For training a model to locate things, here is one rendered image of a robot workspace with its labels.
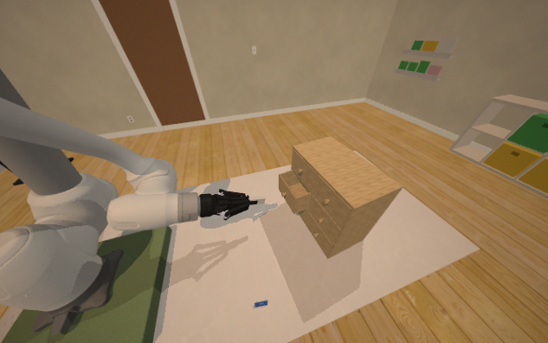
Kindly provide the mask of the small wooden chest of drawers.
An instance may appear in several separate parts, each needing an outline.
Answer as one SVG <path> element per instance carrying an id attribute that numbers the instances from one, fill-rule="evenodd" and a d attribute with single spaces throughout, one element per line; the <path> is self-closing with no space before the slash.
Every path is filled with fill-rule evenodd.
<path id="1" fill-rule="evenodd" d="M 403 188 L 332 136 L 293 146 L 294 150 L 316 171 L 313 190 L 319 174 L 352 207 L 343 227 L 338 225 L 335 243 L 327 236 L 333 245 L 327 259 L 363 241 Z"/>

